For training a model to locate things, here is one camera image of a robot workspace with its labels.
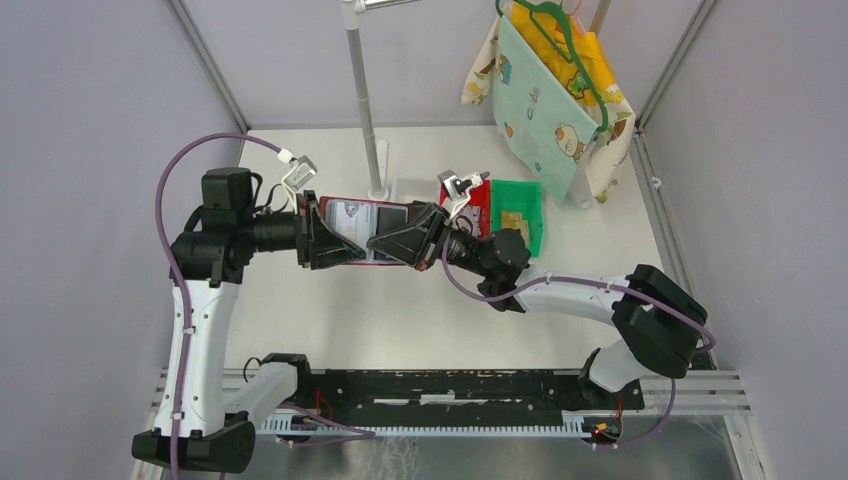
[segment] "pole base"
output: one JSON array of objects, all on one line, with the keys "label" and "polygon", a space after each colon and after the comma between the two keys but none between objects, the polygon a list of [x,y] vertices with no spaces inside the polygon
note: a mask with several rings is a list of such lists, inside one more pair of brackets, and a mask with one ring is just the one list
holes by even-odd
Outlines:
[{"label": "pole base", "polygon": [[385,202],[389,199],[389,185],[386,182],[386,175],[389,170],[389,142],[385,140],[377,140],[377,165],[380,168],[380,184],[383,185],[383,190],[375,192],[373,189],[368,189],[368,198]]}]

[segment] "white table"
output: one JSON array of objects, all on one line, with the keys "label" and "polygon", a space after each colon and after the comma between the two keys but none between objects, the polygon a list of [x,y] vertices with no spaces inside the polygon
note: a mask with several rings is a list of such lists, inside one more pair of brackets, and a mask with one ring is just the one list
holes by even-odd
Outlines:
[{"label": "white table", "polygon": [[[364,198],[368,191],[359,129],[251,132],[308,155],[319,169],[308,185],[320,196]],[[377,129],[389,141],[389,179],[432,179],[490,170],[491,178],[533,180],[493,126]],[[590,210],[545,200],[545,237],[533,259],[554,271],[629,273],[639,263],[660,266],[659,253],[630,162],[610,200]],[[245,146],[240,166],[279,181],[283,164],[264,147]],[[277,195],[274,205],[282,202]],[[476,289],[479,277],[457,271]],[[263,253],[245,270],[230,325],[226,366],[250,356],[305,353],[313,368],[512,369],[579,368],[618,333],[590,320],[557,314],[499,313],[465,297],[441,265],[427,272],[405,267],[300,268],[295,253]]]}]

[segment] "green tray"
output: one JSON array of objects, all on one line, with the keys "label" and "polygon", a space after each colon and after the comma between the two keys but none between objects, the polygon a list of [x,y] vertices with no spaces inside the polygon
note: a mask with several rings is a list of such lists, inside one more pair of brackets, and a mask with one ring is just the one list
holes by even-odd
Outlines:
[{"label": "green tray", "polygon": [[501,212],[521,212],[530,228],[530,245],[527,250],[534,257],[542,249],[545,222],[542,219],[542,187],[536,182],[492,180],[492,199],[489,224],[492,232],[501,229]]}]

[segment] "light blue cloth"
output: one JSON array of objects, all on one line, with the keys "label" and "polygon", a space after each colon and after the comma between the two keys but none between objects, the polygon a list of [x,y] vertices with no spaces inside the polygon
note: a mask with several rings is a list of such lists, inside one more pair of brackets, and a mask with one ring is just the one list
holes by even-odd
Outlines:
[{"label": "light blue cloth", "polygon": [[588,161],[598,124],[536,56],[504,15],[492,87],[495,120],[512,153],[557,202]]}]

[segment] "clothes hanger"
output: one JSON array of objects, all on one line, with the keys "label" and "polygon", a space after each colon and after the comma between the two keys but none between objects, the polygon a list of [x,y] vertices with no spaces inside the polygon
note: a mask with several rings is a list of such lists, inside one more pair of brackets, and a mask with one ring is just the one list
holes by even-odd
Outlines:
[{"label": "clothes hanger", "polygon": [[[601,109],[601,117],[603,121],[601,125],[598,126],[596,133],[601,133],[607,130],[609,127],[609,114],[607,113],[607,108],[604,105],[604,101],[601,98],[601,94],[598,93],[598,89],[595,88],[595,83],[592,81],[589,74],[586,72],[586,67],[583,66],[583,62],[580,61],[580,58],[577,56],[577,52],[574,49],[574,39],[571,38],[571,26],[568,24],[568,17],[566,13],[562,10],[560,5],[557,5],[553,2],[543,2],[538,5],[532,4],[527,0],[513,0],[515,3],[521,5],[526,8],[530,12],[530,20],[533,22],[533,25],[536,25],[536,28],[541,32],[541,34],[545,37],[548,43],[554,47],[554,50],[560,54],[560,56],[568,63],[573,63],[577,66],[577,70],[583,75],[583,78],[586,80],[586,83],[589,85],[589,90],[592,92],[592,95],[595,96],[595,100],[598,102],[598,107]],[[503,16],[503,10],[501,10],[501,0],[495,0],[495,10],[498,12],[498,16]],[[565,44],[568,47],[568,52],[570,55],[567,55],[562,48],[554,41],[553,38],[542,28],[542,25],[536,20],[534,14],[539,13],[543,15],[552,16],[560,28],[562,29],[563,35],[565,36]]]}]

